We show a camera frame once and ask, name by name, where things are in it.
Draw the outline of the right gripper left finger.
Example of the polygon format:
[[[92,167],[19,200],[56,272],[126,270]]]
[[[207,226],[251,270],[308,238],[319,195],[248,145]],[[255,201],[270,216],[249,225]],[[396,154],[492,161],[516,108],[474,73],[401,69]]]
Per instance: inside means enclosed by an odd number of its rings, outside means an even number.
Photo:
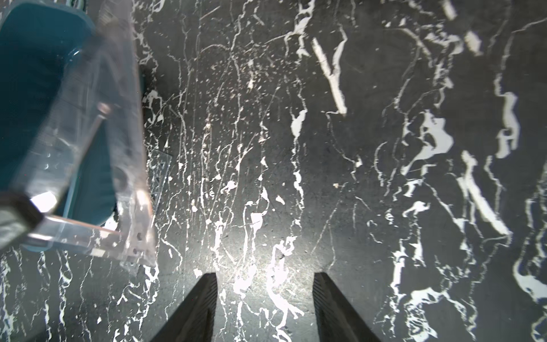
[[[212,341],[218,299],[217,276],[201,276],[152,341]]]

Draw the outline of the clear triangle ruler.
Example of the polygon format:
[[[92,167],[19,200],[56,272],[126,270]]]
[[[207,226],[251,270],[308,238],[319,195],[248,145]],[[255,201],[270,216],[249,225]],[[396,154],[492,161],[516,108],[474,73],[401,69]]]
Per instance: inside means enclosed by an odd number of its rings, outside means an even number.
[[[91,256],[154,266],[157,256],[153,204],[146,171],[131,11],[130,1],[104,1],[97,21],[91,21],[97,29],[109,34],[106,69],[98,88],[111,97],[106,125],[116,206],[103,226],[120,235],[114,250]]]

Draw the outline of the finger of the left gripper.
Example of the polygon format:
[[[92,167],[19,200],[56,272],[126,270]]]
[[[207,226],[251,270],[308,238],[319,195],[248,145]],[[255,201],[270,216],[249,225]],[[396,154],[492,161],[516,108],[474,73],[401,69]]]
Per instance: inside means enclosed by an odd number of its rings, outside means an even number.
[[[1,192],[1,250],[23,241],[43,219],[44,214],[27,195],[13,191]]]

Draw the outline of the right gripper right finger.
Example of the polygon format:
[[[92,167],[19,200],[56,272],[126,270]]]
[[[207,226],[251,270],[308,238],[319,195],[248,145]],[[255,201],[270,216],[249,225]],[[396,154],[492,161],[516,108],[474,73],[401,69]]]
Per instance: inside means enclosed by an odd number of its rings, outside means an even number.
[[[314,274],[313,305],[319,341],[380,341],[325,272]]]

